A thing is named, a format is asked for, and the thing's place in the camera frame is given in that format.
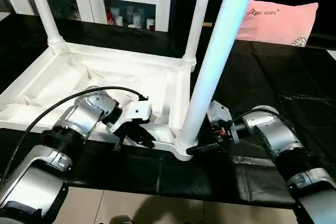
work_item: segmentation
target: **white tube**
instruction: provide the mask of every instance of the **white tube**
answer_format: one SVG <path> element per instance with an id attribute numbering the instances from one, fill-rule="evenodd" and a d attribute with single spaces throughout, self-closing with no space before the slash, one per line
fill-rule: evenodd
<path id="1" fill-rule="evenodd" d="M 49 4 L 47 0 L 34 1 L 48 36 L 48 45 L 58 54 L 65 48 L 65 42 L 58 32 Z"/>
<path id="2" fill-rule="evenodd" d="M 204 120 L 226 60 L 250 0 L 223 0 L 175 147 L 181 153 L 197 144 Z"/>
<path id="3" fill-rule="evenodd" d="M 190 27 L 187 46 L 182 58 L 183 64 L 191 65 L 192 71 L 196 65 L 196 51 L 200 40 L 206 8 L 209 0 L 197 0 L 193 20 Z"/>

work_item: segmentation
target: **silver robot arm segment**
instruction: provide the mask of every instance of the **silver robot arm segment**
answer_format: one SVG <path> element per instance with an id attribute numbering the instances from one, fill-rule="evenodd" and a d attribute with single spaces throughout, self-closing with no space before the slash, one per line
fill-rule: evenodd
<path id="1" fill-rule="evenodd" d="M 76 98 L 52 129 L 43 132 L 43 145 L 29 152 L 0 190 L 0 223 L 52 223 L 68 191 L 63 178 L 97 123 L 102 121 L 109 132 L 125 137 L 130 128 L 148 122 L 151 112 L 148 101 L 120 108 L 105 91 Z M 141 129 L 145 133 L 140 130 L 138 134 L 145 134 L 145 143 L 152 144 L 154 138 L 148 140 L 151 135 Z"/>
<path id="2" fill-rule="evenodd" d="M 231 115 L 226 107 L 213 101 L 207 115 L 212 125 L 222 127 L 222 133 L 229 136 L 231 143 L 239 143 L 236 135 L 238 138 L 260 135 L 265 151 L 296 201 L 294 212 L 299 223 L 336 223 L 336 183 L 305 149 L 291 126 L 276 116 L 276 109 L 270 106 L 253 109 L 264 109 L 275 114 L 259 111 L 247 113 L 228 129 L 225 129 L 225 124 L 230 121 Z"/>

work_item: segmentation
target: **black plastic sheet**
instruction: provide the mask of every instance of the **black plastic sheet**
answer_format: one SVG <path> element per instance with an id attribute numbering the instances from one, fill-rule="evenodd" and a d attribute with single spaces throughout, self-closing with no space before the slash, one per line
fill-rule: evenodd
<path id="1" fill-rule="evenodd" d="M 68 42 L 181 57 L 175 35 L 131 28 L 58 20 Z M 3 91 L 46 48 L 38 17 L 10 15 L 0 22 L 0 90 Z M 197 51 L 193 89 L 211 31 L 204 29 Z M 235 41 L 214 99 L 232 114 L 271 105 L 287 116 L 303 144 L 336 179 L 336 61 L 325 50 Z M 0 174 L 22 132 L 0 129 Z M 202 135 L 200 141 L 210 141 Z M 13 168 L 41 143 L 30 133 Z M 250 137 L 229 147 L 226 155 L 208 153 L 189 162 L 171 153 L 88 141 L 68 184 L 107 190 L 290 208 L 285 183 L 268 160 L 259 139 Z"/>

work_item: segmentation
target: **white plastic frame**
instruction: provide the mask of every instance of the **white plastic frame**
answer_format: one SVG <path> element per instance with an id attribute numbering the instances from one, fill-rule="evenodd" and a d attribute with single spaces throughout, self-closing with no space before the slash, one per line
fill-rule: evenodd
<path id="1" fill-rule="evenodd" d="M 197 0 L 192 28 L 187 48 L 197 48 L 208 0 Z M 208 49 L 199 73 L 195 90 L 188 106 L 190 91 L 190 72 L 196 64 L 194 53 L 185 54 L 182 59 L 174 59 L 155 55 L 139 54 L 115 49 L 90 47 L 79 44 L 70 44 L 63 41 L 59 35 L 50 8 L 46 0 L 35 0 L 40 17 L 48 35 L 49 48 L 31 66 L 17 78 L 1 95 L 0 104 L 8 104 L 18 99 L 23 89 L 37 80 L 39 75 L 59 60 L 61 57 L 80 56 L 105 57 L 117 62 L 138 64 L 139 68 L 160 68 L 173 70 L 173 96 L 170 96 L 170 112 L 168 122 L 161 120 L 153 124 L 144 125 L 156 138 L 155 148 L 172 152 L 178 159 L 186 161 L 192 158 L 187 155 L 186 149 L 197 144 L 197 134 L 205 117 L 211 98 L 218 84 L 220 75 L 232 48 L 240 23 L 243 20 L 249 0 L 223 0 L 216 25 L 208 45 Z M 24 130 L 29 122 L 18 123 L 9 120 L 0 121 L 0 126 L 10 129 Z M 37 124 L 34 131 L 42 131 L 52 127 L 52 124 Z M 96 133 L 91 135 L 92 140 L 112 141 L 111 135 L 97 127 Z"/>

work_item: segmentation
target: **black cable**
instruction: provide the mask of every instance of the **black cable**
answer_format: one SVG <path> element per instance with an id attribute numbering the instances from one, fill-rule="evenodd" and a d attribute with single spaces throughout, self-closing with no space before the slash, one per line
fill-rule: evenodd
<path id="1" fill-rule="evenodd" d="M 295 130 L 293 129 L 293 127 L 291 126 L 291 123 L 282 115 L 280 115 L 279 113 L 277 112 L 274 112 L 272 110 L 269 110 L 269 109 L 263 109 L 263 108 L 256 108 L 256 109 L 251 109 L 249 111 L 246 111 L 242 114 L 240 114 L 239 116 L 235 117 L 234 119 L 230 120 L 230 121 L 227 121 L 226 124 L 224 124 L 224 128 L 225 129 L 228 129 L 231 124 L 237 122 L 238 120 L 240 120 L 243 116 L 246 116 L 248 114 L 251 114 L 251 113 L 254 113 L 254 112 L 266 112 L 266 113 L 269 113 L 269 114 L 272 114 L 272 115 L 275 115 L 280 121 L 283 122 L 283 124 L 285 126 L 288 127 L 288 129 L 293 133 L 293 135 L 299 139 L 299 137 L 297 136 Z"/>
<path id="2" fill-rule="evenodd" d="M 57 108 L 58 106 L 60 106 L 61 104 L 73 99 L 73 98 L 76 98 L 76 97 L 79 97 L 81 95 L 84 95 L 84 94 L 87 94 L 87 93 L 92 93 L 92 92 L 96 92 L 96 91 L 101 91 L 101 90 L 111 90 L 111 89 L 117 89 L 117 90 L 124 90 L 124 91 L 128 91 L 128 92 L 131 92 L 133 94 L 136 94 L 137 96 L 139 96 L 139 101 L 144 101 L 144 100 L 147 100 L 147 98 L 145 98 L 142 94 L 136 92 L 135 90 L 132 90 L 132 89 L 128 89 L 128 88 L 124 88 L 124 87 L 116 87 L 116 86 L 107 86 L 107 87 L 99 87 L 99 88 L 94 88 L 94 89 L 89 89 L 89 90 L 85 90 L 85 91 L 82 91 L 82 92 L 79 92 L 79 93 L 76 93 L 76 94 L 73 94 L 73 95 L 70 95 L 66 98 L 64 98 L 63 100 L 55 103 L 53 106 L 51 106 L 50 108 L 46 109 L 41 115 L 39 115 L 29 126 L 28 128 L 26 129 L 26 131 L 24 132 L 24 134 L 22 135 L 20 141 L 17 143 L 16 147 L 15 147 L 15 150 L 12 154 L 12 156 L 10 157 L 10 160 L 6 166 L 6 169 L 5 169 L 5 172 L 3 174 L 3 177 L 1 179 L 1 185 L 5 182 L 6 180 L 6 177 L 7 177 L 7 174 L 8 174 L 8 171 L 12 165 L 12 162 L 13 162 L 13 159 L 17 153 L 17 150 L 19 149 L 19 147 L 21 146 L 23 140 L 25 139 L 26 135 L 28 134 L 29 131 L 32 130 L 32 128 L 45 116 L 47 115 L 49 112 L 51 112 L 52 110 L 54 110 L 55 108 Z"/>

